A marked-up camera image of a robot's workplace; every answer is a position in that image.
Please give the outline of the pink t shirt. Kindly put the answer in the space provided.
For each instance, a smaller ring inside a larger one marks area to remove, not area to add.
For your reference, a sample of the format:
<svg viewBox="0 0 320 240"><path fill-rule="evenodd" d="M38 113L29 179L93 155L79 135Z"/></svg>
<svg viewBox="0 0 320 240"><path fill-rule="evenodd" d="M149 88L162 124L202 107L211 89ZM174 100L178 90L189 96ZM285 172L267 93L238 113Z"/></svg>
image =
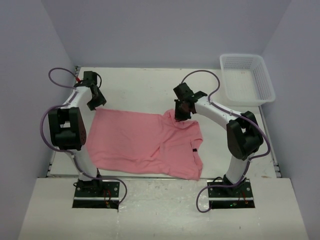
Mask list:
<svg viewBox="0 0 320 240"><path fill-rule="evenodd" d="M176 121L173 109L151 114L99 108L85 146L101 170L198 181L202 142L199 123Z"/></svg>

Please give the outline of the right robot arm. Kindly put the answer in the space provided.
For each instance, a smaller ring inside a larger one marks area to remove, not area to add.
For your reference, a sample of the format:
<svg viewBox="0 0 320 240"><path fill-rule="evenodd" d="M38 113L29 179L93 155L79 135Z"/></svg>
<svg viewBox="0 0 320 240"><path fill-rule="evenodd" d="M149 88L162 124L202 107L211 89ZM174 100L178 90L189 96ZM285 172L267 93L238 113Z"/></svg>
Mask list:
<svg viewBox="0 0 320 240"><path fill-rule="evenodd" d="M189 120L192 115L202 115L226 130L227 147L231 160L223 182L227 196L233 197L241 191L240 183L248 171L251 158L264 143L263 132L255 115L247 111L240 113L209 100L209 96L198 91L194 93L184 82L173 89L175 99L174 117L177 122Z"/></svg>

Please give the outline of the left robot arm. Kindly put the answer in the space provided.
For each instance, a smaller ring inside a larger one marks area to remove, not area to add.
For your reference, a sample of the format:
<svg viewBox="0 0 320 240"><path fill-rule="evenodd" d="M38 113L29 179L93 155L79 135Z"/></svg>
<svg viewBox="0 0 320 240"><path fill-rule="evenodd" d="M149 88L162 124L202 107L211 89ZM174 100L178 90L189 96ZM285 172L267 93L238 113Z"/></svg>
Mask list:
<svg viewBox="0 0 320 240"><path fill-rule="evenodd" d="M81 109L88 107L89 111L95 111L97 107L104 106L107 100L100 90L102 77L97 72L84 71L83 79L76 77L75 80L67 100L44 114L49 123L51 143L48 145L71 158L78 172L75 186L97 197L103 193L104 184L85 147L87 130Z"/></svg>

